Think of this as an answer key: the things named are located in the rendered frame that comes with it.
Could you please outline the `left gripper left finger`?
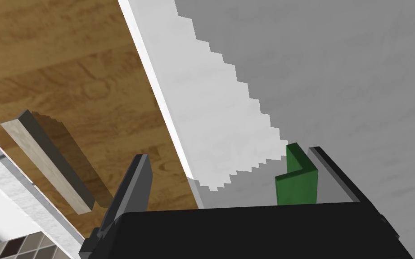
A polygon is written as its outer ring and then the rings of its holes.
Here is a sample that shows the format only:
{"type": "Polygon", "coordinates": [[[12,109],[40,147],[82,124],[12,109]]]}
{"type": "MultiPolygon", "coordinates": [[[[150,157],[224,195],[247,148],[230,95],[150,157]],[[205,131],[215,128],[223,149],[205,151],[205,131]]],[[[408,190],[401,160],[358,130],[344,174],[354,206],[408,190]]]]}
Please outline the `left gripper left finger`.
{"type": "Polygon", "coordinates": [[[124,213],[146,211],[152,182],[149,156],[135,155],[105,214],[99,232],[104,232],[124,213]]]}

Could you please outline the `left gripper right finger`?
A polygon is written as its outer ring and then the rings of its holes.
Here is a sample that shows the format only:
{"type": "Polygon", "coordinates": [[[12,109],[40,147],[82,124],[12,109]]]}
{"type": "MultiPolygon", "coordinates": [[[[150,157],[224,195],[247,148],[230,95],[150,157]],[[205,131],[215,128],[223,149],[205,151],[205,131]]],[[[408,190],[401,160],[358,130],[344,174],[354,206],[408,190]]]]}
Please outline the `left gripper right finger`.
{"type": "Polygon", "coordinates": [[[318,169],[317,203],[370,203],[321,147],[310,147],[307,156],[318,169]]]}

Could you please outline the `green angled block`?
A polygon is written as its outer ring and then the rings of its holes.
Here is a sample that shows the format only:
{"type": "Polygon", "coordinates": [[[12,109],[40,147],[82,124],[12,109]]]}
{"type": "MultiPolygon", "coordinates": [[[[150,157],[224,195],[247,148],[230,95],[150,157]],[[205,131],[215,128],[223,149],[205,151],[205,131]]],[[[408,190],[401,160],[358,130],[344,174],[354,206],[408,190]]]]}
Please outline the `green angled block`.
{"type": "Polygon", "coordinates": [[[277,205],[315,204],[318,169],[298,143],[286,146],[287,173],[275,177],[277,205]]]}

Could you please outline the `pale wooden plank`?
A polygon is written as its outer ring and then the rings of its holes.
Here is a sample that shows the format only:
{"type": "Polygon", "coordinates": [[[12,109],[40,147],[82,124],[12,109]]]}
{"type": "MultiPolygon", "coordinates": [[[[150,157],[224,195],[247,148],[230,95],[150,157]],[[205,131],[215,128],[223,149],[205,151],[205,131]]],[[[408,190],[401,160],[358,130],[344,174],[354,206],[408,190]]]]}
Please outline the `pale wooden plank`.
{"type": "Polygon", "coordinates": [[[92,193],[29,110],[0,125],[77,214],[92,211],[92,193]]]}

